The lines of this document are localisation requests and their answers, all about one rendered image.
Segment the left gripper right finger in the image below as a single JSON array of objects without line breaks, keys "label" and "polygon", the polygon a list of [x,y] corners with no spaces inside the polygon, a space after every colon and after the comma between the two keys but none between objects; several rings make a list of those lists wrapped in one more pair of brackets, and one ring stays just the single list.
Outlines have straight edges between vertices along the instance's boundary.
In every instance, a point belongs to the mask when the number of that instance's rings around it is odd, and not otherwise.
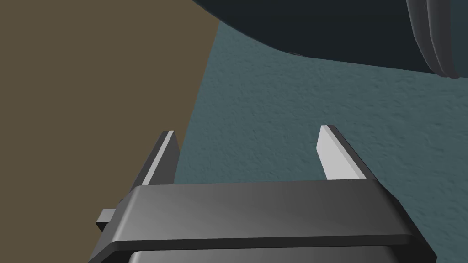
[{"label": "left gripper right finger", "polygon": [[322,125],[316,151],[328,180],[376,177],[334,125]]}]

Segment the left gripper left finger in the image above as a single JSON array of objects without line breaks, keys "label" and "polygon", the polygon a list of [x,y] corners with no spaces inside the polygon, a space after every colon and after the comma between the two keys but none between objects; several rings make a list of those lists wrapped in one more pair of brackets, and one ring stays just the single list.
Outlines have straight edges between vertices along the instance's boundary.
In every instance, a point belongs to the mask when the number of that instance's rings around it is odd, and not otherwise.
[{"label": "left gripper left finger", "polygon": [[173,184],[180,149],[174,131],[163,131],[134,180],[130,190],[141,185]]}]

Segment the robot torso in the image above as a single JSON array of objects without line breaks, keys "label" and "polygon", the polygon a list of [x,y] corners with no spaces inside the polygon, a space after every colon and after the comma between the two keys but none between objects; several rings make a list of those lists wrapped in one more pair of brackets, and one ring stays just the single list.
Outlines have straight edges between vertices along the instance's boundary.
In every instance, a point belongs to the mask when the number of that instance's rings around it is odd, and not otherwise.
[{"label": "robot torso", "polygon": [[468,0],[193,0],[276,50],[468,78]]}]

